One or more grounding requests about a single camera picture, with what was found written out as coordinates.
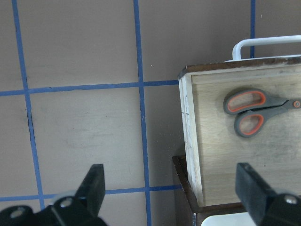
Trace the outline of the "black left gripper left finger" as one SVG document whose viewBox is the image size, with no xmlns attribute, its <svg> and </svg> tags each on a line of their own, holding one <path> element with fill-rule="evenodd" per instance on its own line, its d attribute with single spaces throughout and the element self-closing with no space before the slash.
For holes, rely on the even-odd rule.
<svg viewBox="0 0 301 226">
<path fill-rule="evenodd" d="M 104 196 L 104 167 L 93 164 L 75 194 L 58 199 L 51 211 L 60 226 L 104 226 L 98 217 Z"/>
</svg>

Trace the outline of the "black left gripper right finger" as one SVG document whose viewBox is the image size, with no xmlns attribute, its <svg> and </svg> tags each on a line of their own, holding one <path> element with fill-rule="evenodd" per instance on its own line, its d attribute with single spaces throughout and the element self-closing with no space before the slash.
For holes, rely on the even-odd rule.
<svg viewBox="0 0 301 226">
<path fill-rule="evenodd" d="M 236 166 L 235 192 L 257 226 L 301 224 L 301 197 L 272 188 L 247 162 Z"/>
</svg>

